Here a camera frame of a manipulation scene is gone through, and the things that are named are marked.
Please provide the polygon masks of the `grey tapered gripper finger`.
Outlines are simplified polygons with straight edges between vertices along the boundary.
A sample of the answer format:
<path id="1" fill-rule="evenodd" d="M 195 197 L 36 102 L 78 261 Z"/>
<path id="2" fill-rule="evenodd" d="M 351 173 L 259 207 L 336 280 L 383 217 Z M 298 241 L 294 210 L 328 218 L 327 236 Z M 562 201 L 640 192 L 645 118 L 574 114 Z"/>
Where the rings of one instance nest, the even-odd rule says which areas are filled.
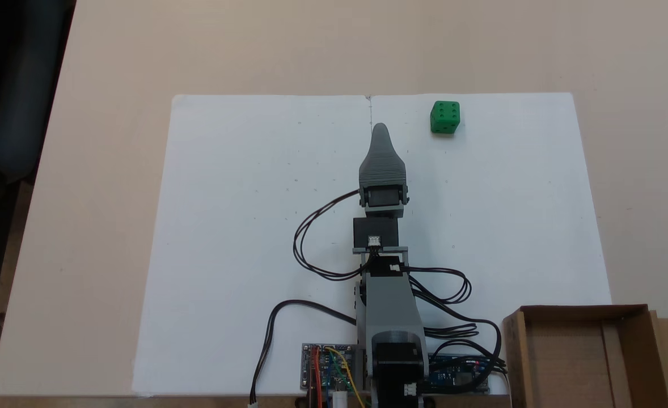
<path id="1" fill-rule="evenodd" d="M 407 183 L 404 161 L 399 157 L 391 142 L 386 124 L 377 123 L 372 129 L 370 147 L 359 168 L 360 188 Z"/>

